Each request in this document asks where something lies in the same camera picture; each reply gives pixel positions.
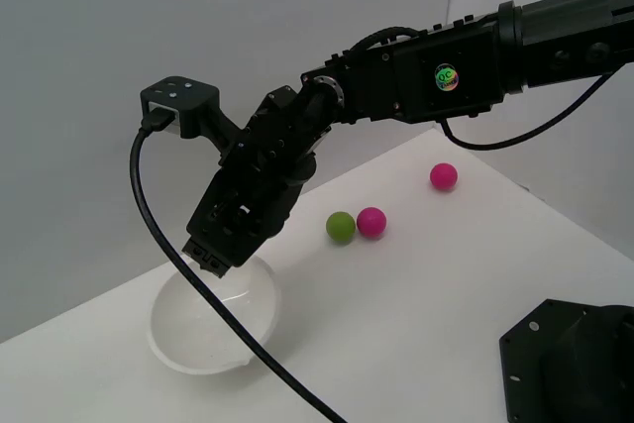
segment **ball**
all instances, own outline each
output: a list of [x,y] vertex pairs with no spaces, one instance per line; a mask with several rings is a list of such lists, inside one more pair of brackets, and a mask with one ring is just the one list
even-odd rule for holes
[[451,190],[458,181],[458,171],[450,163],[437,163],[429,173],[432,185],[438,190]]
[[355,219],[350,213],[335,212],[326,221],[326,233],[339,243],[349,242],[356,230]]
[[368,207],[357,217],[359,232],[366,238],[378,238],[387,226],[385,214],[375,207]]

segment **screw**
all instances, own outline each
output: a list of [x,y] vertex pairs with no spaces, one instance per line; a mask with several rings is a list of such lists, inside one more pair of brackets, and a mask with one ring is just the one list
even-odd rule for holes
[[587,49],[585,60],[588,63],[601,63],[603,61],[606,61],[609,55],[610,46],[603,43],[598,43],[590,46],[590,48]]
[[562,69],[566,64],[571,60],[571,54],[568,52],[564,52],[563,50],[559,50],[555,53],[553,57],[553,62],[551,63],[552,69]]

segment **robotic arm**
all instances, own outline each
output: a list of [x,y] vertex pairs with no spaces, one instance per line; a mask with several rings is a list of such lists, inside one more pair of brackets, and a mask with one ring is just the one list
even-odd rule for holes
[[170,110],[183,139],[203,136],[220,151],[183,251],[221,277],[282,229],[333,123],[475,117],[525,85],[610,74],[630,61],[634,0],[507,2],[432,31],[377,32],[302,74],[299,92],[269,93],[244,129],[220,110],[218,88],[191,79],[168,77],[141,100],[144,115]]

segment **green ball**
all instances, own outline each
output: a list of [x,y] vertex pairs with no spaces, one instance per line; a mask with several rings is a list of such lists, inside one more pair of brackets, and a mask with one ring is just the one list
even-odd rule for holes
[[328,236],[339,243],[349,242],[356,230],[355,219],[350,213],[335,212],[326,221]]

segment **black cable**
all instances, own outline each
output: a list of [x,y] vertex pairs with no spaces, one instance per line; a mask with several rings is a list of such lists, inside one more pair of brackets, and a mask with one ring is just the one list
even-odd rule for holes
[[169,243],[169,240],[165,237],[160,230],[157,221],[155,220],[146,196],[141,186],[141,176],[139,171],[139,159],[141,156],[141,147],[144,140],[153,132],[160,129],[164,129],[163,118],[154,122],[158,124],[157,127],[149,126],[153,121],[144,118],[145,125],[139,130],[139,133],[135,137],[132,144],[132,150],[130,151],[130,180],[132,182],[132,191],[135,196],[135,201],[141,212],[144,222],[148,226],[150,233],[157,241],[162,251],[167,255],[171,262],[176,266],[180,273],[189,281],[189,283],[198,291],[198,293],[209,303],[209,305],[218,313],[218,315],[229,325],[229,327],[236,333],[236,335],[251,349],[251,351],[258,356],[258,358],[275,373],[284,383],[290,386],[301,398],[308,402],[313,408],[324,415],[328,420],[334,423],[346,423],[341,416],[339,416],[332,408],[326,403],[320,400],[315,394],[313,394],[308,388],[306,388],[297,378],[295,378],[288,370],[286,370],[275,358],[269,354],[260,343],[254,339],[249,331],[240,323],[238,319],[225,307],[220,299],[205,285],[205,283],[196,275],[196,273],[187,265],[187,263],[180,257],[180,254]]
[[528,141],[529,139],[533,139],[535,136],[538,136],[542,134],[543,132],[548,131],[550,128],[552,128],[556,124],[559,124],[563,120],[568,118],[585,101],[587,101],[587,99],[590,96],[592,96],[592,94],[594,94],[598,88],[603,86],[603,84],[605,84],[605,82],[608,79],[610,79],[612,75],[619,69],[620,69],[620,66],[616,68],[614,71],[612,71],[611,73],[604,74],[601,78],[595,81],[594,84],[590,88],[588,88],[587,91],[584,94],[582,94],[577,101],[575,101],[573,104],[571,104],[568,108],[566,108],[564,111],[559,113],[550,121],[547,121],[546,123],[533,129],[532,131],[529,131],[528,133],[524,133],[512,139],[507,139],[506,141],[500,141],[499,143],[491,143],[491,144],[467,143],[465,141],[458,139],[456,136],[454,136],[454,133],[449,127],[449,123],[447,122],[446,119],[441,119],[438,121],[438,123],[440,124],[441,128],[443,128],[443,133],[445,133],[445,136],[447,136],[447,139],[449,139],[456,146],[460,146],[461,148],[464,148],[464,149],[469,149],[471,151],[498,151],[500,149],[510,148],[511,146],[517,146],[518,144]]

